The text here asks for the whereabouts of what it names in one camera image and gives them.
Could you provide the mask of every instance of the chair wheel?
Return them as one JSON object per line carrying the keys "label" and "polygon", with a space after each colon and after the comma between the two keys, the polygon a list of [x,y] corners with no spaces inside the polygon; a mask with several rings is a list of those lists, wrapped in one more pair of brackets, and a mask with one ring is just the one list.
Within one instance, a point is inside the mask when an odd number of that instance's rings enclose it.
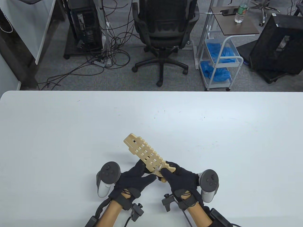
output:
{"label": "chair wheel", "polygon": [[158,81],[157,83],[156,83],[156,85],[158,86],[158,87],[161,87],[162,85],[163,85],[163,81]]}
{"label": "chair wheel", "polygon": [[188,69],[184,69],[182,73],[183,73],[184,75],[187,75],[187,74],[188,74]]}
{"label": "chair wheel", "polygon": [[136,72],[138,72],[138,68],[134,66],[134,67],[132,68],[132,71],[133,71],[134,73],[136,73]]}

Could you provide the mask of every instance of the wooden block with holes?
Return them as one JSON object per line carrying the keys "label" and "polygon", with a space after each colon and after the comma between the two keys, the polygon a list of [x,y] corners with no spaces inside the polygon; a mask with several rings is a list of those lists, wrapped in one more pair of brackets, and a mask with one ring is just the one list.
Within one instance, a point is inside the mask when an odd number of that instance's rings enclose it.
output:
{"label": "wooden block with holes", "polygon": [[[159,167],[161,164],[161,169],[167,168],[172,173],[176,170],[175,167],[170,167],[169,164],[167,164],[141,137],[137,137],[131,133],[125,138],[124,143],[128,146],[128,149],[132,154],[137,155],[146,164],[146,168],[149,171],[154,172],[155,168]],[[159,177],[163,177],[160,171],[156,171],[155,174]]]}

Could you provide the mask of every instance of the water bottle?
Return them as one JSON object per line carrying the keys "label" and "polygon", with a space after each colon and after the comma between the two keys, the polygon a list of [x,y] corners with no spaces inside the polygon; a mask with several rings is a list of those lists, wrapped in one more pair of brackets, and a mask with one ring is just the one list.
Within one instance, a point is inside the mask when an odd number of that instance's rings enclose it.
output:
{"label": "water bottle", "polygon": [[238,12],[235,17],[235,22],[240,24],[244,20],[244,16],[247,12],[250,0],[242,0],[238,8]]}

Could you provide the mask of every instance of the gloved hand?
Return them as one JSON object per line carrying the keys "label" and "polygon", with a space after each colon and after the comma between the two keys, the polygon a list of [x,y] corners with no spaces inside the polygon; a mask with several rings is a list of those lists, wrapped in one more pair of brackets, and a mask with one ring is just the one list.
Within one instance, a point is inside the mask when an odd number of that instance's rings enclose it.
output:
{"label": "gloved hand", "polygon": [[151,172],[147,170],[145,163],[139,160],[129,171],[121,174],[108,197],[116,200],[124,192],[130,194],[128,200],[133,202],[136,198],[140,197],[143,189],[156,179],[156,175],[154,174],[142,177],[144,173]]}
{"label": "gloved hand", "polygon": [[172,173],[168,169],[163,168],[160,170],[163,177],[168,181],[171,191],[178,200],[182,194],[180,192],[183,189],[183,193],[189,191],[195,199],[203,207],[203,200],[201,194],[197,191],[197,186],[199,186],[199,176],[198,174],[187,171],[186,169],[180,167],[176,163],[166,162],[171,167],[175,167],[176,170]]}

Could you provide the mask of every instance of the floor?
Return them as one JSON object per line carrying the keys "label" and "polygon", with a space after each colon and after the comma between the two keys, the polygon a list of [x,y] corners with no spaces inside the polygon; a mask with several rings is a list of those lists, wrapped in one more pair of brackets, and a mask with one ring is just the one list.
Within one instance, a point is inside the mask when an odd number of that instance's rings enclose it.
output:
{"label": "floor", "polygon": [[[240,0],[233,0],[232,5],[239,4]],[[128,4],[125,8],[116,9],[116,11],[108,16],[108,20],[112,27],[119,27],[126,23],[128,12],[131,6],[130,0],[119,0],[118,7]],[[207,12],[209,2],[198,0],[200,12]],[[224,5],[227,5],[230,0],[225,0]],[[113,0],[104,0],[104,5],[115,7]],[[291,6],[290,0],[271,0],[271,6],[278,8],[283,14],[287,13],[287,8]],[[259,10],[248,12],[248,16],[258,27],[261,13]],[[200,40],[200,35],[203,29],[206,15],[201,14],[200,19],[195,25],[191,38],[197,44]],[[69,60],[64,59],[64,48],[66,43],[68,20],[60,23],[53,38],[46,50],[46,53],[41,60],[39,70],[36,74],[36,79],[39,83],[46,81],[48,77],[67,73],[79,65],[83,64],[85,57],[71,57]],[[115,34],[124,32],[125,27],[115,30]],[[249,38],[234,38],[236,46],[256,40],[258,36]],[[143,45],[139,39],[132,36],[127,44],[123,47],[131,56],[130,62],[123,68],[116,70],[105,69],[102,74],[95,76],[77,76],[69,75],[60,82],[60,86],[56,86],[54,90],[141,90],[141,91],[204,91],[203,80],[199,70],[195,69],[194,55],[192,51],[179,51],[178,54],[173,54],[171,58],[181,61],[189,66],[188,75],[182,74],[182,69],[174,65],[165,65],[164,83],[161,88],[156,86],[158,80],[159,67],[158,65],[150,65],[139,68],[137,73],[133,73],[131,68],[133,65],[145,59],[152,57],[151,53],[143,51]],[[116,56],[117,60],[123,64],[127,60],[123,56]],[[96,74],[102,69],[98,66],[88,66],[77,70],[77,74]],[[225,91],[225,89],[213,89],[213,91]],[[285,91],[285,92],[302,92],[303,77],[285,76],[277,82],[267,84],[259,75],[252,72],[247,66],[243,65],[239,76],[232,87],[232,91]]]}

